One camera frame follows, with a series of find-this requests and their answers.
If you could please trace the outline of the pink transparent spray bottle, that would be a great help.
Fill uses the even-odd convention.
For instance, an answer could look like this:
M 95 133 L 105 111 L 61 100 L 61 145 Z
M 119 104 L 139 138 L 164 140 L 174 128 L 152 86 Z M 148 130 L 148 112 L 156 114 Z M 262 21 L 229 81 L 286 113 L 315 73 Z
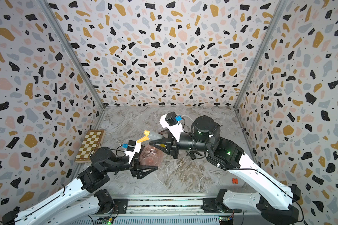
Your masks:
M 163 160 L 164 153 L 151 145 L 146 145 L 140 153 L 139 162 L 145 166 L 159 166 Z

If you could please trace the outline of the grey yellow spray nozzle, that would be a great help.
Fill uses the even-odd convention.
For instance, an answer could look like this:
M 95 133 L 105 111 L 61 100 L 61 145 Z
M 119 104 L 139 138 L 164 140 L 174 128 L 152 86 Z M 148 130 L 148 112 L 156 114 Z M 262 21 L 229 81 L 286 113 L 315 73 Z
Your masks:
M 144 136 L 141 139 L 136 141 L 135 149 L 140 148 L 143 142 L 150 141 L 150 140 L 154 141 L 154 140 L 158 140 L 161 138 L 163 138 L 163 135 L 160 135 L 156 132 L 145 130 Z

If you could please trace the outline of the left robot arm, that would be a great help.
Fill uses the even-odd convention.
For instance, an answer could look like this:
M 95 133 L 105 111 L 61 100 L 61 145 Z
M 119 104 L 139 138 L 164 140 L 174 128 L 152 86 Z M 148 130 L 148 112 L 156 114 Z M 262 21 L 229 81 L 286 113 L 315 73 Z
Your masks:
M 21 212 L 10 211 L 2 217 L 4 225 L 65 225 L 81 217 L 115 211 L 115 203 L 103 186 L 109 182 L 110 172 L 130 171 L 132 177 L 142 179 L 158 170 L 141 165 L 139 152 L 118 157 L 110 148 L 101 147 L 90 156 L 91 165 L 63 189 L 42 202 Z

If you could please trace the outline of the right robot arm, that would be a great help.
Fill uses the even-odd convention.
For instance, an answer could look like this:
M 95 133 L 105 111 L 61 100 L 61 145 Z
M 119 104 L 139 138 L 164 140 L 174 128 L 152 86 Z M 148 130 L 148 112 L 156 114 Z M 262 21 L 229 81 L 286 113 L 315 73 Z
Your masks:
M 296 185 L 287 186 L 258 166 L 244 150 L 233 141 L 220 136 L 220 124 L 204 115 L 191 124 L 190 132 L 184 131 L 184 118 L 174 112 L 160 119 L 163 131 L 145 131 L 149 144 L 166 155 L 178 158 L 186 151 L 191 159 L 203 153 L 215 167 L 239 177 L 255 189 L 254 193 L 238 193 L 225 188 L 215 199 L 205 200 L 205 212 L 231 212 L 235 209 L 259 213 L 274 225 L 293 225 L 302 222 L 304 213 L 298 204 L 301 190 Z

